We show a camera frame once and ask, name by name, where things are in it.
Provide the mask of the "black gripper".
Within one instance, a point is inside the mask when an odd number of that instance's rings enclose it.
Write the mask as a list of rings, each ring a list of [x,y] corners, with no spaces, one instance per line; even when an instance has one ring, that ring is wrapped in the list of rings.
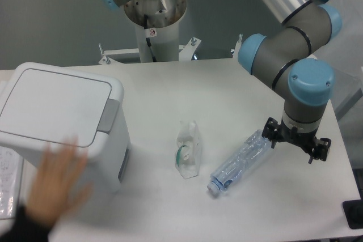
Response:
[[[313,160],[325,162],[331,147],[331,139],[316,138],[317,131],[318,129],[309,133],[301,133],[296,128],[289,129],[283,122],[279,125],[274,118],[269,117],[261,136],[270,141],[271,148],[274,148],[277,142],[288,142],[300,147],[303,151],[308,151],[310,155],[308,163],[311,164]]]

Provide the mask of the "black sleeved forearm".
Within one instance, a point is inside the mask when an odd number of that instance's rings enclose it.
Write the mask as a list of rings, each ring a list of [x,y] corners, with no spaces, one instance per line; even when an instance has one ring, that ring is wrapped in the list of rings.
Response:
[[[49,241],[52,226],[47,226],[27,213],[21,205],[16,212],[14,224],[1,235],[1,241]]]

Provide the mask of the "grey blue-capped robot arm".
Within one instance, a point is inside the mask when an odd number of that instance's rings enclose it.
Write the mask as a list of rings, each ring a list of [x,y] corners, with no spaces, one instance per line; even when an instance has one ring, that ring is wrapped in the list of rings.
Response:
[[[263,136],[272,143],[300,147],[310,160],[325,161],[331,146],[317,138],[335,73],[311,54],[340,31],[338,10],[312,0],[263,0],[283,26],[272,38],[248,37],[235,53],[240,65],[284,99],[281,121],[269,118]],[[111,10],[120,7],[138,30],[142,62],[178,61],[179,32],[175,26],[186,11],[186,0],[103,0]]]

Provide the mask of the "blurred bare human hand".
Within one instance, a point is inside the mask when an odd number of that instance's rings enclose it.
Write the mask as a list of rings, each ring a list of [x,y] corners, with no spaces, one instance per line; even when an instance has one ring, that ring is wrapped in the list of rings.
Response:
[[[83,205],[92,193],[92,184],[71,192],[87,164],[87,153],[78,156],[77,144],[75,137],[56,153],[50,145],[44,150],[26,202],[26,216],[44,227],[54,227],[62,216]]]

